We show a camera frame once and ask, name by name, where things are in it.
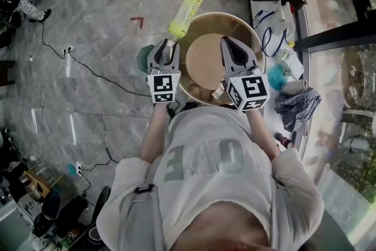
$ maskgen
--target round cutting board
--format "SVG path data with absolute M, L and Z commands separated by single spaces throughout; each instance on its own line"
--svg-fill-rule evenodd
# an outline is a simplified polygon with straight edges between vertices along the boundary
M 216 90 L 226 73 L 222 65 L 220 42 L 223 35 L 207 34 L 189 46 L 186 66 L 190 77 L 201 87 Z

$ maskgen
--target blue cable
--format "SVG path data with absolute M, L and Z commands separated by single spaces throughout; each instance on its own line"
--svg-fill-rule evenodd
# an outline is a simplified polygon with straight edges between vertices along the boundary
M 276 13 L 276 12 L 273 11 L 273 12 L 270 12 L 269 14 L 263 16 L 263 17 L 260 19 L 260 21 L 258 22 L 258 24 L 257 24 L 256 26 L 254 26 L 253 28 L 256 29 L 256 28 L 260 25 L 261 22 L 263 22 L 266 18 L 268 18 L 268 17 L 274 15 L 275 13 Z
M 268 42 L 266 42 L 266 44 L 265 44 L 265 37 L 266 37 L 266 33 L 267 33 L 267 32 L 269 32 L 269 39 L 268 39 Z M 280 51 L 280 48 L 281 48 L 281 46 L 282 46 L 283 41 L 286 40 L 286 36 L 287 36 L 287 29 L 285 29 L 285 30 L 283 31 L 282 39 L 281 39 L 281 41 L 280 41 L 280 43 L 279 43 L 279 45 L 278 45 L 276 51 L 270 56 L 270 55 L 268 55 L 268 54 L 266 53 L 266 50 L 265 50 L 266 46 L 268 46 L 268 44 L 269 44 L 269 42 L 270 42 L 270 40 L 271 40 L 271 27 L 268 27 L 268 28 L 265 30 L 265 32 L 264 32 L 263 40 L 262 40 L 262 42 L 261 42 L 261 50 L 262 50 L 262 52 L 265 54 L 265 56 L 267 56 L 267 57 L 269 57 L 269 58 L 274 57 L 274 56 L 278 53 L 278 51 Z
M 258 18 L 258 17 L 260 17 L 262 14 L 264 13 L 264 10 L 262 9 L 262 10 L 260 10 L 260 12 L 258 12 L 257 14 L 256 14 L 256 16 L 253 18 L 253 22 L 254 21 L 256 21 L 256 19 Z

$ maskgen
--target pajama pants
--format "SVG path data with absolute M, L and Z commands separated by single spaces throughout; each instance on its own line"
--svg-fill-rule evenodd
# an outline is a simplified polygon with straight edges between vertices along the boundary
M 29 1 L 31 0 L 20 0 L 18 6 L 15 8 L 14 11 L 24 12 L 25 15 L 33 19 L 42 20 L 45 16 L 45 13 L 43 11 L 38 10 Z

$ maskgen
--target plaid cloth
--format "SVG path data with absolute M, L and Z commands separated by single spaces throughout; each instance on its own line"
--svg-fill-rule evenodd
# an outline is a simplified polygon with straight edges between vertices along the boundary
M 320 94 L 311 87 L 302 89 L 293 95 L 281 91 L 276 98 L 275 110 L 278 114 L 282 114 L 284 129 L 293 132 L 311 119 L 320 102 Z

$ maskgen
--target wooden bowl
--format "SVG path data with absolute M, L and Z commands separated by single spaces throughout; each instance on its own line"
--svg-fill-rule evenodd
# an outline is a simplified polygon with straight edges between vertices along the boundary
M 266 60 L 261 51 L 261 42 L 253 28 L 240 18 L 222 12 L 196 16 L 187 32 L 179 41 L 180 78 L 179 86 L 192 99 L 205 105 L 230 104 L 224 93 L 220 101 L 212 97 L 224 75 L 221 64 L 220 45 L 222 36 L 242 41 L 255 53 L 263 73 Z

